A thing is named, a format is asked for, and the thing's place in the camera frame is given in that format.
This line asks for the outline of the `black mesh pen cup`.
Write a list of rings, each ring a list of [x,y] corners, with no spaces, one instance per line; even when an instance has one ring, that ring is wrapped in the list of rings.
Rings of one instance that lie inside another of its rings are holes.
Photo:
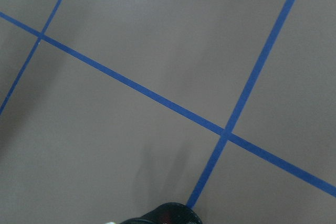
[[[122,223],[150,224],[202,224],[200,217],[188,206],[177,202],[168,202],[156,207],[141,217],[131,218]]]

